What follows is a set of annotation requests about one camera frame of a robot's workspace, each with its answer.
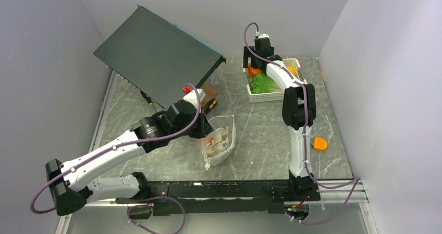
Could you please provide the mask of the orange tangerine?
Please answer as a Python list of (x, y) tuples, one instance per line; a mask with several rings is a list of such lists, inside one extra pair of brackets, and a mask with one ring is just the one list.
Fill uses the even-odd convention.
[(255, 77), (256, 75), (258, 75), (259, 73), (261, 73), (262, 71), (258, 68), (253, 68), (252, 66), (248, 66), (247, 67), (247, 73), (249, 74), (249, 76), (251, 77)]

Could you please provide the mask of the pink yellow peach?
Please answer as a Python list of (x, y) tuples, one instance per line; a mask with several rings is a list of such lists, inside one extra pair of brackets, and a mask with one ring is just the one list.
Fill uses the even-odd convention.
[(213, 143), (214, 143), (214, 138), (212, 138), (212, 137), (201, 138), (201, 139), (197, 139), (197, 141), (196, 141), (197, 147), (202, 149), (203, 151), (205, 151), (206, 148), (209, 145), (212, 145)]

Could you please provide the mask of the yellow lemon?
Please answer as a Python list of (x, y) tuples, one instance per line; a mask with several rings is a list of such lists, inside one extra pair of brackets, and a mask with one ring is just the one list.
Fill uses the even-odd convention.
[(295, 67), (293, 67), (293, 66), (286, 66), (286, 67), (294, 76), (298, 75), (297, 70), (295, 69)]

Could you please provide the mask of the clear zip top bag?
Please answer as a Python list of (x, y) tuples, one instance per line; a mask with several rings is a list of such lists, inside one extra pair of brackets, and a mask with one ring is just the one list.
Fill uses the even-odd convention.
[(234, 115), (215, 116), (208, 122), (214, 131), (197, 140), (205, 170), (222, 163), (233, 151), (236, 141)]

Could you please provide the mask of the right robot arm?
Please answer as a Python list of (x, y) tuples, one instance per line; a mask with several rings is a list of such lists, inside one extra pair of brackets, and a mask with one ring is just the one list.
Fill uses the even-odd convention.
[(244, 47), (244, 68), (261, 70), (283, 91), (282, 117), (288, 127), (291, 141), (291, 163), (287, 193), (293, 200), (300, 200), (308, 190), (316, 190), (310, 165), (310, 136), (316, 118), (315, 88), (298, 79), (285, 65), (283, 59), (274, 54), (267, 34), (259, 34), (254, 46)]

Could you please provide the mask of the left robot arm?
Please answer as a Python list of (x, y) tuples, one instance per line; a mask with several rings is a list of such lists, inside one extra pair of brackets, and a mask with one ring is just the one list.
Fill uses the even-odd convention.
[(86, 204), (126, 198), (138, 203), (152, 196), (142, 172), (127, 176), (101, 178), (101, 175), (133, 158), (167, 146), (182, 136), (206, 137), (213, 127), (206, 115), (190, 102), (180, 100), (168, 110), (144, 117), (106, 145), (70, 161), (49, 161), (46, 175), (54, 209), (59, 216), (72, 214)]

